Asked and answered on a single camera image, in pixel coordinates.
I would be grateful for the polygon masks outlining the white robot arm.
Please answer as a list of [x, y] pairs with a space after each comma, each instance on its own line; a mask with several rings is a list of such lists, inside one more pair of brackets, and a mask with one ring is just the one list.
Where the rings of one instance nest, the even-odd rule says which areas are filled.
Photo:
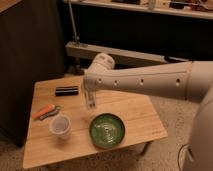
[[213, 171], [213, 61], [188, 61], [119, 69], [114, 59], [99, 53], [85, 71], [87, 106], [96, 105], [95, 92], [117, 90], [186, 99], [199, 104], [194, 116], [183, 171]]

